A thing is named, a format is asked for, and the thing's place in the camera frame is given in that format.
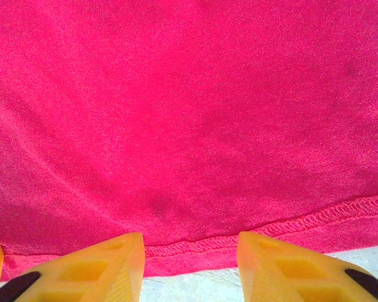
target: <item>pink cloth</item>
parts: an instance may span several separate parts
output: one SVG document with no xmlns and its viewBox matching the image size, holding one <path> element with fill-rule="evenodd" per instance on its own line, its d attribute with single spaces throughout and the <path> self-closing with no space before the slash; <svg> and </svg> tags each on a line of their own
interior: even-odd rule
<svg viewBox="0 0 378 302">
<path fill-rule="evenodd" d="M 378 244 L 378 0 L 0 1 L 4 280 L 142 232 L 146 275 L 256 230 Z"/>
</svg>

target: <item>white floor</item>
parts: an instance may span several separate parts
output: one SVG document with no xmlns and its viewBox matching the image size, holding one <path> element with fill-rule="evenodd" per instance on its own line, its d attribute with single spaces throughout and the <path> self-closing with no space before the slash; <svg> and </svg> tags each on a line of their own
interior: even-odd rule
<svg viewBox="0 0 378 302">
<path fill-rule="evenodd" d="M 378 278 L 378 247 L 330 254 L 363 267 Z M 202 271 L 174 277 L 144 279 L 140 302 L 243 302 L 237 269 Z"/>
</svg>

